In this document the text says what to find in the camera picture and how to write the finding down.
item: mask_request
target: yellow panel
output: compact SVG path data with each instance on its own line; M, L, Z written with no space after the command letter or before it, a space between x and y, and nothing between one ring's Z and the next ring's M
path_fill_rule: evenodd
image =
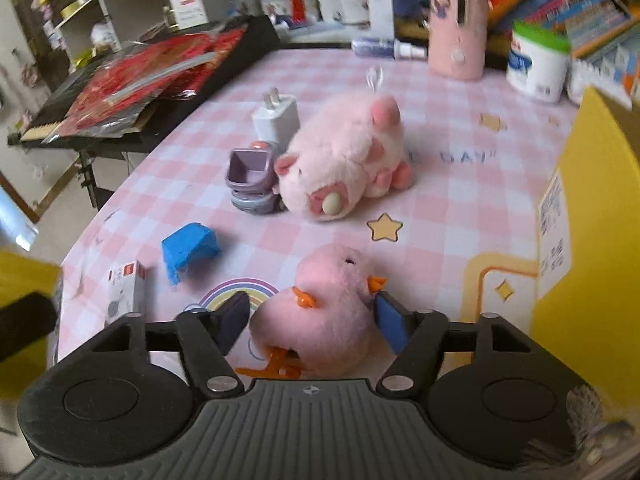
M638 153L640 117L588 89L558 162L572 266L536 303L531 331L627 413L640 405Z
M59 272L56 266L0 251L0 308L30 292L51 296ZM46 359L47 339L41 338L1 362L0 399L17 400L25 387L45 371Z

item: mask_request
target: pig snout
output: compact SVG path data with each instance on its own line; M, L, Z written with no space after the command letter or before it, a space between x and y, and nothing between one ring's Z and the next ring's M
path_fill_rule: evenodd
M308 203L316 216L337 216L349 203L347 187L342 182L321 187L308 196Z

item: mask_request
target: blue gripper pad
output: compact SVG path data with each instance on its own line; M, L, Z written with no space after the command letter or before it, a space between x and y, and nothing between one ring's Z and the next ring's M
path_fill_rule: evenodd
M384 293L376 295L374 300L374 319L376 325L389 343L394 354L398 355L411 339L406 326L407 310Z

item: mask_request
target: label sticker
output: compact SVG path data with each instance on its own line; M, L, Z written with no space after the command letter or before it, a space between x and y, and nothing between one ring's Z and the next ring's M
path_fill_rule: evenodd
M509 51L509 57L507 58L507 64L510 68L513 68L517 72L522 72L524 75L529 73L529 69L533 66L533 61L529 56L521 52L516 52L513 48Z
M540 262L538 298L542 298L571 270L571 233L560 172L551 178L538 207Z

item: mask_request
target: metal table leg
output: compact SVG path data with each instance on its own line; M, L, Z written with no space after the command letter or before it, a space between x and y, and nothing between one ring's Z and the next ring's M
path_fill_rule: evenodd
M102 206L107 203L107 200L113 195L113 191L98 187L95 183L94 168L92 167L93 159L89 157L85 150L78 152L80 159L80 168L78 174L82 177L82 183L80 186L85 187L89 193L89 200L93 208L100 211Z

